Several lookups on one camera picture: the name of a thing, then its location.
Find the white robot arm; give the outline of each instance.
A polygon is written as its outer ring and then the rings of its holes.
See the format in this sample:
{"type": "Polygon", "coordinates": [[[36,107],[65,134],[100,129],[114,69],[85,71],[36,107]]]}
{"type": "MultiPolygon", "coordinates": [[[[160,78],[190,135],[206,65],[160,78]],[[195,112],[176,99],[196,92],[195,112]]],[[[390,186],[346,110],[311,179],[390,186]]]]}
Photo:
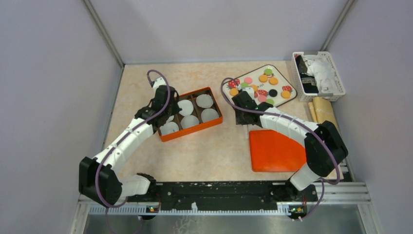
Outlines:
{"type": "Polygon", "coordinates": [[[286,183],[287,186],[290,185],[292,193],[297,194],[320,177],[328,176],[335,169],[334,164],[339,164],[348,155],[344,142],[331,122],[325,121],[319,124],[301,120],[281,112],[266,102],[257,105],[247,91],[239,92],[232,100],[235,104],[237,124],[254,124],[274,130],[293,139],[305,148],[307,162],[286,183]],[[335,162],[332,161],[331,156],[320,141],[309,131],[314,132],[323,141],[335,162]]]}
{"type": "Polygon", "coordinates": [[[165,105],[167,100],[167,87],[163,78],[156,79],[152,87],[155,98],[148,106],[140,109],[132,119],[128,127],[106,149],[93,158],[85,157],[79,165],[79,191],[92,200],[107,206],[99,198],[95,175],[99,164],[102,168],[99,172],[99,190],[101,196],[110,205],[113,205],[119,197],[146,194],[150,186],[147,177],[140,174],[118,180],[117,175],[132,153],[152,136],[160,126],[164,125],[170,116],[177,114],[180,108],[177,104],[179,96],[173,87],[170,87],[170,99],[165,111],[149,122],[145,122],[155,115],[165,105]]]}

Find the beige table surface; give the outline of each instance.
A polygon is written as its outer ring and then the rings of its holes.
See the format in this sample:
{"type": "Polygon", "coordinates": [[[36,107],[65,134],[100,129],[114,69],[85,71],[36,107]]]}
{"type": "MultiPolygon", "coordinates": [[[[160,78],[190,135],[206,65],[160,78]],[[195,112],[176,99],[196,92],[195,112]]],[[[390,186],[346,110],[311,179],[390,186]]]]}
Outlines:
{"type": "MultiPolygon", "coordinates": [[[[224,117],[222,124],[161,142],[158,133],[147,139],[127,160],[119,177],[138,172],[157,181],[218,181],[218,180],[286,180],[292,173],[256,173],[251,170],[248,139],[244,127],[235,125],[235,112],[220,92],[222,79],[237,77],[272,64],[289,80],[289,61],[171,63],[127,65],[117,95],[106,145],[113,142],[129,125],[138,109],[146,106],[154,92],[147,82],[146,72],[156,69],[180,94],[210,87],[224,117]]],[[[304,120],[311,120],[307,103],[298,98],[279,109],[304,120]]],[[[329,178],[336,178],[333,171],[329,178]]]]}

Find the white basket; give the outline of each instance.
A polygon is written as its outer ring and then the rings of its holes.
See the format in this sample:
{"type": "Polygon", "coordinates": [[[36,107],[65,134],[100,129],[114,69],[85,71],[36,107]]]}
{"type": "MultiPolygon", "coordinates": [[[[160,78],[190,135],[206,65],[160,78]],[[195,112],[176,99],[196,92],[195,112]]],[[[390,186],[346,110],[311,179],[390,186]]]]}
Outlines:
{"type": "Polygon", "coordinates": [[[291,72],[294,76],[294,82],[296,84],[296,89],[298,93],[298,97],[300,101],[312,101],[314,97],[323,97],[324,99],[327,99],[329,101],[337,101],[340,97],[344,96],[346,94],[346,91],[344,90],[343,83],[341,82],[340,75],[338,74],[337,68],[334,65],[333,58],[331,57],[331,54],[325,51],[322,52],[294,52],[293,57],[291,58],[292,63],[291,63],[291,72]],[[300,74],[298,73],[298,68],[297,68],[297,63],[295,60],[295,57],[298,55],[320,55],[324,56],[327,61],[331,64],[331,66],[334,69],[334,72],[336,74],[336,77],[338,81],[336,81],[336,85],[338,87],[339,92],[338,93],[332,93],[332,94],[309,94],[304,92],[304,88],[302,86],[302,82],[300,79],[300,74]]]}

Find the gray wall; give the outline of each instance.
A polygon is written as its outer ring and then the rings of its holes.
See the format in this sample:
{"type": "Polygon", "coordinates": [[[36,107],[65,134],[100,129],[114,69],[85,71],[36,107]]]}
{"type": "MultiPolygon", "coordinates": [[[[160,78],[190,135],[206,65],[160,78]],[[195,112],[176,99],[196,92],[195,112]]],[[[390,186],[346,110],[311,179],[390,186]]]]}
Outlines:
{"type": "Polygon", "coordinates": [[[291,59],[346,0],[92,0],[125,63],[291,59]]]}
{"type": "Polygon", "coordinates": [[[119,67],[81,1],[0,1],[0,233],[67,233],[119,67]]]}
{"type": "Polygon", "coordinates": [[[413,1],[358,1],[330,52],[347,95],[334,110],[386,233],[411,233],[413,1]]]}

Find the white plate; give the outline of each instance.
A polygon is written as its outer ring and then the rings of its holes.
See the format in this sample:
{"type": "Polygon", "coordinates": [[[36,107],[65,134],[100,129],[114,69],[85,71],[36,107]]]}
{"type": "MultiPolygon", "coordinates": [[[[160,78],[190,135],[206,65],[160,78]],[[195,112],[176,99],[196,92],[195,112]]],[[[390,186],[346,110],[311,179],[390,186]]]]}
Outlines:
{"type": "Polygon", "coordinates": [[[167,123],[171,122],[173,120],[174,116],[169,116],[169,118],[167,119],[167,123]]]}
{"type": "Polygon", "coordinates": [[[174,132],[178,132],[179,131],[179,127],[178,124],[176,124],[175,122],[169,122],[166,123],[164,125],[162,125],[159,130],[161,131],[161,135],[165,136],[174,132]]]}
{"type": "MultiPolygon", "coordinates": [[[[246,87],[252,87],[252,85],[256,85],[258,90],[256,93],[254,93],[254,100],[257,104],[260,104],[260,101],[258,101],[258,97],[261,95],[262,92],[265,93],[266,95],[266,100],[271,100],[272,102],[274,102],[274,106],[277,107],[279,105],[282,105],[286,102],[288,102],[289,100],[294,99],[297,96],[297,91],[295,90],[295,88],[287,81],[287,79],[278,71],[278,69],[276,67],[274,67],[273,65],[265,65],[263,67],[260,67],[258,69],[255,69],[254,71],[251,71],[245,75],[242,75],[240,77],[237,77],[236,80],[240,82],[240,84],[242,85],[244,82],[244,79],[247,77],[251,77],[252,78],[252,83],[251,84],[247,84],[245,83],[245,88],[246,87]],[[269,83],[269,79],[266,82],[261,82],[259,77],[261,75],[264,74],[265,69],[271,69],[272,73],[274,74],[274,77],[277,78],[278,83],[275,85],[272,85],[269,83]],[[275,97],[272,97],[269,95],[269,91],[271,89],[275,89],[278,94],[275,97]],[[290,92],[290,97],[289,98],[283,98],[281,96],[281,93],[285,90],[288,89],[290,92]]],[[[234,88],[234,83],[230,83],[226,82],[225,83],[225,87],[224,87],[224,94],[231,100],[232,99],[232,95],[229,93],[229,91],[231,90],[231,88],[234,88]]]]}
{"type": "Polygon", "coordinates": [[[213,119],[216,119],[218,117],[219,117],[218,112],[216,110],[210,109],[210,108],[203,110],[202,113],[201,113],[201,119],[202,119],[202,122],[204,122],[204,123],[208,122],[208,121],[211,121],[213,119]]]}
{"type": "Polygon", "coordinates": [[[193,112],[193,105],[190,100],[181,100],[178,102],[178,106],[182,108],[179,112],[182,116],[189,116],[193,112]]]}
{"type": "Polygon", "coordinates": [[[202,108],[210,108],[214,104],[212,97],[208,94],[199,95],[195,101],[196,104],[202,108]]]}
{"type": "Polygon", "coordinates": [[[183,129],[193,127],[199,124],[199,119],[195,116],[185,116],[181,120],[181,125],[183,129]]]}

